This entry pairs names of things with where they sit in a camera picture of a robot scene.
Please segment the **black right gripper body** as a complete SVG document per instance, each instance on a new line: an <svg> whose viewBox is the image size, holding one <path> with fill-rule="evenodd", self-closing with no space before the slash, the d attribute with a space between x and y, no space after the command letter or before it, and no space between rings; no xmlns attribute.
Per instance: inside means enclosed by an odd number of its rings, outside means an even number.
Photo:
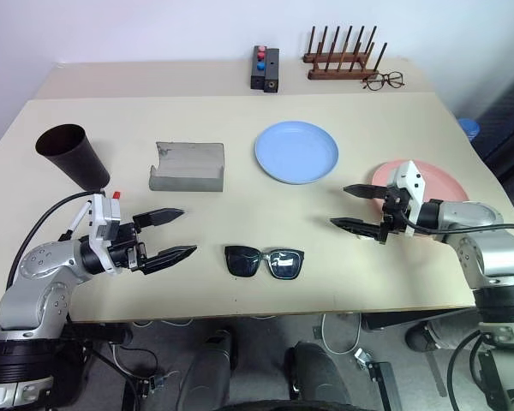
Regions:
<svg viewBox="0 0 514 411"><path fill-rule="evenodd" d="M403 218L407 216L410 196L405 188L383 187L380 192L384 203L379 243L385 244L389 234L403 233L407 228L407 223Z"/></svg>

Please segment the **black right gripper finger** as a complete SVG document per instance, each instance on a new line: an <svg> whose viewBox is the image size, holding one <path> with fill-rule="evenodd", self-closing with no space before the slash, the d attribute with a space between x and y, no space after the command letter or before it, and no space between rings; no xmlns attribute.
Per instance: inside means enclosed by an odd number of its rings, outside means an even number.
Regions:
<svg viewBox="0 0 514 411"><path fill-rule="evenodd" d="M371 184L352 184L344 187L347 194L354 195L362 199L384 199L387 195L387 187Z"/></svg>
<svg viewBox="0 0 514 411"><path fill-rule="evenodd" d="M380 227L377 224L365 223L361 219L352 217L335 217L331 218L330 222L351 234L372 238L376 241L379 239Z"/></svg>

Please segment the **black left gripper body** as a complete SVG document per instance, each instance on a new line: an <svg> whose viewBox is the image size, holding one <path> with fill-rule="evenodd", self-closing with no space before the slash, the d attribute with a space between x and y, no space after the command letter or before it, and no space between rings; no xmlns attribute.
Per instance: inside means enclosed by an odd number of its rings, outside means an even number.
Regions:
<svg viewBox="0 0 514 411"><path fill-rule="evenodd" d="M135 223L119 226L117 236L108 246L108 252L116 267L145 272L146 246L138 237L140 229Z"/></svg>

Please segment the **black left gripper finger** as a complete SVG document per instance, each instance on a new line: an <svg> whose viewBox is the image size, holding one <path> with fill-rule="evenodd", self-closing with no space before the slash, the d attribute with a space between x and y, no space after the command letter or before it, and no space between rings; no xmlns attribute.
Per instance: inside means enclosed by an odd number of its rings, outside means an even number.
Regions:
<svg viewBox="0 0 514 411"><path fill-rule="evenodd" d="M172 267L187 259L197 246L178 246L160 251L157 255L144 258L141 260L141 272L143 274L152 274L156 271Z"/></svg>
<svg viewBox="0 0 514 411"><path fill-rule="evenodd" d="M162 208L134 215L133 222L135 227L155 227L170 223L183 214L184 210L176 208Z"/></svg>

